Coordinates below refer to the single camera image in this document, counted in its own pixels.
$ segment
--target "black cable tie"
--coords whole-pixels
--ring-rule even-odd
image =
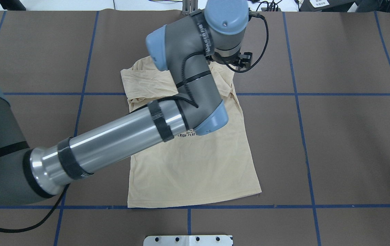
[[[186,84],[186,83],[192,82],[192,81],[194,81],[194,80],[197,80],[197,79],[199,79],[199,78],[201,78],[201,77],[204,77],[204,76],[206,76],[206,75],[209,75],[209,74],[212,74],[212,73],[210,72],[210,70],[204,71],[204,72],[199,73],[199,74],[197,74],[197,75],[194,75],[194,76],[192,76],[192,77],[190,77],[190,78],[187,78],[186,81],[180,81],[180,82],[177,83],[175,86],[176,86],[177,88],[180,88],[181,86],[183,86],[183,85]]]
[[[168,142],[173,139],[173,134],[170,127],[166,124],[165,117],[163,115],[162,109],[159,106],[157,100],[150,101],[148,104],[149,113],[153,119],[154,124],[159,131],[160,137],[162,137],[163,142]]]
[[[70,148],[71,137],[61,141],[57,145],[58,159],[66,174],[73,180],[84,179],[93,173],[88,173],[76,161],[75,156]]]
[[[26,141],[13,143],[12,145],[7,145],[0,148],[0,157],[5,156],[7,154],[14,153],[19,150],[27,149],[29,145]]]

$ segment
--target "silver aluminum tube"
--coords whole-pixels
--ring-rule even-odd
[[[186,131],[175,101],[161,101],[159,106],[174,136]],[[160,142],[162,138],[146,107],[70,139],[70,148],[79,165],[93,173]],[[35,148],[30,159],[32,173],[46,192],[58,194],[73,181],[60,164],[57,146]]]

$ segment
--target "white label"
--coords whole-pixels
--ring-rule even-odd
[[[177,135],[177,137],[192,137],[192,136],[196,136],[194,129],[190,129],[189,131],[185,131]]]
[[[329,5],[327,0],[309,0],[309,1],[311,2],[312,6],[314,6],[314,8],[319,8],[322,6]]]

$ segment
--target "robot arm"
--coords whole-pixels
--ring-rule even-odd
[[[74,180],[188,129],[204,135],[224,126],[228,117],[206,59],[239,61],[248,14],[246,0],[210,0],[204,11],[151,33],[148,51],[159,70],[171,72],[179,93],[51,148],[29,149],[0,91],[0,204],[53,197]]]

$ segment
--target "white metal plate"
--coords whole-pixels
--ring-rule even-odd
[[[232,235],[148,236],[143,241],[143,246],[233,246],[233,236]]]
[[[329,5],[329,2],[327,0],[310,0],[310,2],[312,6],[314,6],[314,8],[319,8],[319,7]]]

